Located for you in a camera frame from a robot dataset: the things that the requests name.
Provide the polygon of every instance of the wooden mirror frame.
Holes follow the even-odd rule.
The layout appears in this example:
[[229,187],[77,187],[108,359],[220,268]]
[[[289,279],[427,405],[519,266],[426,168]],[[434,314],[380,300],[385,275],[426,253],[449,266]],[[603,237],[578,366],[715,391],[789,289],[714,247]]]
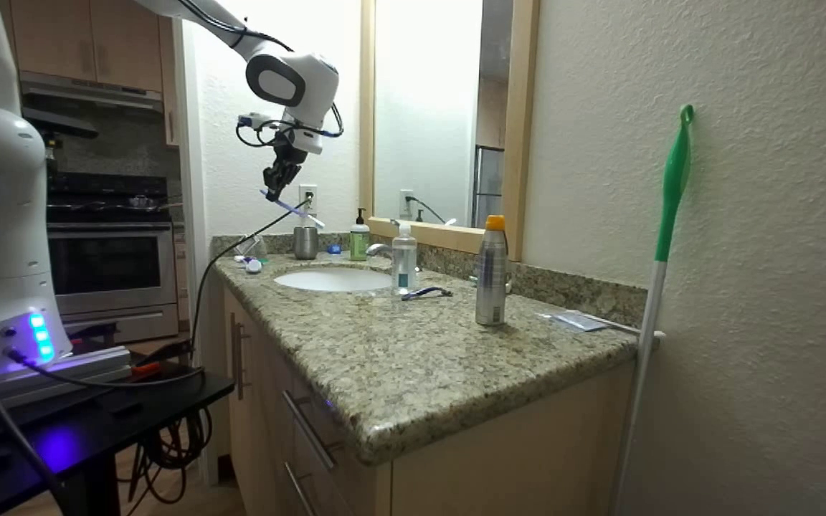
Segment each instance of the wooden mirror frame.
[[[502,210],[508,236],[508,257],[521,261],[525,189],[528,183],[528,154],[531,149],[531,107],[534,97],[534,62],[537,21],[541,0],[512,0],[512,48],[508,69],[508,99],[505,108],[505,154],[503,158]],[[397,228],[390,219],[374,216],[374,10],[376,0],[361,1],[361,78],[359,206],[370,214],[371,233],[393,237]],[[423,244],[476,254],[483,230],[413,222],[413,236]]]

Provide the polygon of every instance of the electrical outlet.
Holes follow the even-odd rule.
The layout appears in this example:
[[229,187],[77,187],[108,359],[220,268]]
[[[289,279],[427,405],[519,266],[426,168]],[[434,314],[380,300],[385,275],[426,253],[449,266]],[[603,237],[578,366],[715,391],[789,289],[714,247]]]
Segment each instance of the electrical outlet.
[[308,194],[311,194],[311,202],[307,205],[301,206],[305,213],[311,216],[318,215],[318,186],[317,185],[299,185],[298,186],[298,202],[304,201]]
[[413,206],[407,201],[407,196],[413,196],[413,190],[400,190],[400,219],[413,219]]

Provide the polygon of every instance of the black table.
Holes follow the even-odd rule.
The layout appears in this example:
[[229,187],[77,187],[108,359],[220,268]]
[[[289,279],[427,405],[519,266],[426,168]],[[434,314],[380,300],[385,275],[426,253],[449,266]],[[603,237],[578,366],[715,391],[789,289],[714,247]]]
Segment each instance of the black table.
[[[173,378],[189,371],[161,363]],[[232,392],[232,380],[205,373],[165,386],[138,389],[85,388],[9,413],[56,475],[65,481],[75,514],[119,514],[114,455],[149,431],[163,428],[189,412]],[[0,513],[47,490],[30,464],[0,429]]]

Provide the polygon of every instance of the orange cap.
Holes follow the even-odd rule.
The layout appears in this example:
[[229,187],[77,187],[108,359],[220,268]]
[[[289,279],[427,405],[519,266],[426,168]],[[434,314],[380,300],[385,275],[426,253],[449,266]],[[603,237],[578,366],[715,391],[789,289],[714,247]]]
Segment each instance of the orange cap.
[[505,217],[502,215],[487,216],[486,231],[505,231]]

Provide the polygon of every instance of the white sink basin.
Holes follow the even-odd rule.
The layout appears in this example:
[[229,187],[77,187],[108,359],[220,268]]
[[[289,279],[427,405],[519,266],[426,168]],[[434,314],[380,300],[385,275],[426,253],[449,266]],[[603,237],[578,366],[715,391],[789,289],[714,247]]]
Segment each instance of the white sink basin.
[[275,278],[275,281],[286,287],[321,292],[377,290],[377,288],[390,287],[391,285],[391,277],[387,274],[345,267],[303,269],[294,273],[283,274],[281,277]]

